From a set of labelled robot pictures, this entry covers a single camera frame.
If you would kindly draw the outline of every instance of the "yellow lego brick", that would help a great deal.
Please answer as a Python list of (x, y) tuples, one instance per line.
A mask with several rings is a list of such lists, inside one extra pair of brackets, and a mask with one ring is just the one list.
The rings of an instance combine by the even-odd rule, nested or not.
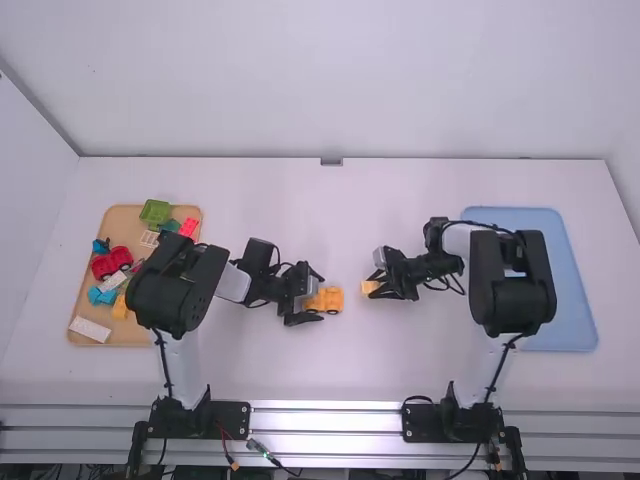
[(124, 295), (118, 295), (116, 302), (111, 308), (111, 316), (116, 320), (125, 320), (127, 318), (127, 313), (129, 313), (129, 309), (127, 308), (127, 304), (124, 302)]
[(380, 282), (376, 282), (374, 280), (365, 280), (360, 283), (360, 289), (362, 290), (362, 294), (366, 297), (371, 292), (373, 292), (376, 288), (380, 286)]

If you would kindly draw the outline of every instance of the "metal frame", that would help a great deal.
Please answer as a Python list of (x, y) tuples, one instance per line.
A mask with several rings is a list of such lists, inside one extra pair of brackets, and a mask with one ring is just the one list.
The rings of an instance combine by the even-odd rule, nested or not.
[[(473, 445), (407, 444), (399, 403), (253, 401), (251, 436), (288, 467), (455, 469)], [(146, 406), (0, 405), (0, 462), (124, 464), (133, 425)], [(530, 470), (640, 472), (640, 414), (505, 411), (522, 431)], [(149, 440), (145, 463), (157, 462), (161, 440)], [(244, 466), (264, 466), (244, 442), (231, 442)], [(226, 465), (213, 440), (170, 440), (167, 464)], [(472, 468), (484, 469), (482, 459)]]

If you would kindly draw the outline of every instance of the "yellow toy car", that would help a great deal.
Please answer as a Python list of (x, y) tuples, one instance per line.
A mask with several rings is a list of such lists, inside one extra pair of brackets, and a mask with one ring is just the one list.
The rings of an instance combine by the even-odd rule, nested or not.
[(318, 289), (315, 297), (304, 302), (304, 311), (309, 313), (327, 312), (337, 315), (344, 309), (344, 292), (340, 287)]

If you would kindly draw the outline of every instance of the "red toy car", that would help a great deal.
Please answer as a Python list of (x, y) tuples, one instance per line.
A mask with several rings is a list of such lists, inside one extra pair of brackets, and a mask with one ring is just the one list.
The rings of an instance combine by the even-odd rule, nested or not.
[(126, 271), (133, 266), (133, 257), (127, 247), (113, 247), (109, 253), (91, 260), (91, 271), (96, 280), (105, 281), (118, 270)]

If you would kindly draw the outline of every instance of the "red lego brick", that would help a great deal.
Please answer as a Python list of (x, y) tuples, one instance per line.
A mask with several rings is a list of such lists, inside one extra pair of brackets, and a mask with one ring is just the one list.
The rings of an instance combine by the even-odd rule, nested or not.
[(182, 226), (180, 227), (180, 230), (178, 230), (178, 233), (180, 235), (184, 235), (185, 237), (191, 237), (193, 235), (193, 232), (195, 232), (196, 227), (198, 226), (199, 223), (200, 223), (200, 220), (196, 220), (195, 218), (188, 217), (182, 223)]

